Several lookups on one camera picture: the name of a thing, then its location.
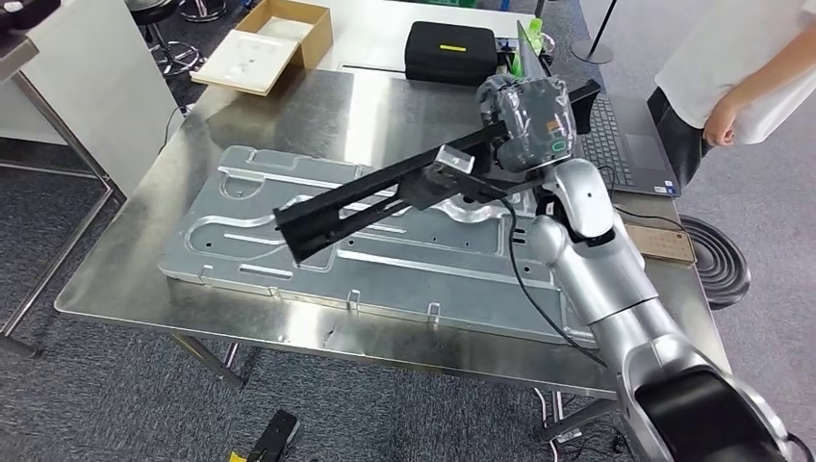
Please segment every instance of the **metal plate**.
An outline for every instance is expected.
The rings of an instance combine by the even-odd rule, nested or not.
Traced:
[[[168,239],[159,268],[169,277],[223,289],[563,342],[524,298],[513,275],[507,256],[510,217],[500,203],[467,203],[457,196],[425,211],[407,209],[298,267],[275,229],[272,209],[369,171],[281,151],[229,147]],[[555,322],[591,346],[588,330],[576,325],[549,271],[526,245],[532,197],[517,194],[511,201],[519,217],[514,239],[526,285]]]

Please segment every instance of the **laptop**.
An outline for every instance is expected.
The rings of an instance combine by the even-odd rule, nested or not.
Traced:
[[[551,76],[546,64],[535,53],[521,22],[516,21],[516,26],[524,76]],[[596,94],[589,92],[587,97]],[[576,120],[588,120],[589,133],[578,137],[573,155],[595,164],[608,189],[680,197],[682,191],[646,100],[603,94],[598,95],[591,106],[577,106],[591,108],[591,112],[588,115],[574,114]]]

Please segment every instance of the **yellow label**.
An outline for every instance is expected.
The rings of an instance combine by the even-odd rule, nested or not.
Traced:
[[[440,50],[447,50],[447,51],[468,51],[467,48],[464,46],[453,46],[453,45],[439,45]]]

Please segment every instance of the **green object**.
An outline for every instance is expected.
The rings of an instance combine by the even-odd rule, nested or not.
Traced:
[[[541,41],[541,28],[543,25],[543,22],[538,17],[530,19],[530,23],[527,25],[527,36],[530,37],[530,43],[533,45],[533,50],[535,50],[537,55],[540,55],[542,48],[544,48],[544,43]]]
[[[421,0],[421,2],[449,7],[476,8],[476,0]]]
[[[541,40],[542,34],[542,27],[544,23],[538,17],[534,17],[530,19],[530,23],[527,24],[527,36],[530,38],[530,44],[533,45],[533,51],[536,52],[537,55],[541,54],[542,48],[544,48],[544,43]],[[524,69],[522,69],[522,60],[519,58],[519,51],[516,51],[516,56],[513,57],[513,64],[510,65],[510,73],[514,76],[522,79],[524,78]]]

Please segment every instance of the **laptop keyboard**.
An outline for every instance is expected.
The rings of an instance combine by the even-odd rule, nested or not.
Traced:
[[[587,135],[581,135],[586,160],[599,168],[600,176],[603,177],[607,187],[613,182],[620,186],[635,186],[629,164],[626,159],[621,158],[618,144],[615,142],[620,134],[609,98],[600,95],[596,98],[590,115],[590,125],[592,131]],[[600,168],[602,166],[613,168],[615,173],[613,174],[610,168]]]

